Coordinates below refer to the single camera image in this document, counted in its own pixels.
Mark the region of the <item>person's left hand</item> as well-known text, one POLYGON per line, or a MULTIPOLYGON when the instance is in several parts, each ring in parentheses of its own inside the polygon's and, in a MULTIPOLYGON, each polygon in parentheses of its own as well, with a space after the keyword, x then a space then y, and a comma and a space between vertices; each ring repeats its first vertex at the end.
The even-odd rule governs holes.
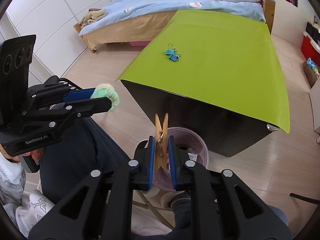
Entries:
POLYGON ((19 163, 20 162, 19 157, 28 157, 28 156, 31 156, 34 161, 39 162, 40 159, 42 158, 43 152, 44 152, 44 149, 41 148, 41 149, 38 149, 38 150, 34 150, 34 151, 31 151, 31 152, 24 153, 24 154, 19 155, 19 156, 11 157, 10 155, 7 154, 7 152, 2 147, 2 145, 0 145, 0 148, 1 148, 1 154, 4 156, 4 158, 8 159, 8 161, 14 162, 14 163, 19 163))

